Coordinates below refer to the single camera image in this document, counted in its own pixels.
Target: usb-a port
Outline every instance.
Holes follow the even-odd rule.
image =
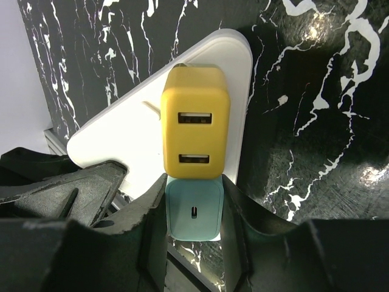
[[[211,113],[178,113],[179,123],[212,123]]]
[[[178,159],[181,163],[209,163],[209,155],[179,154]]]

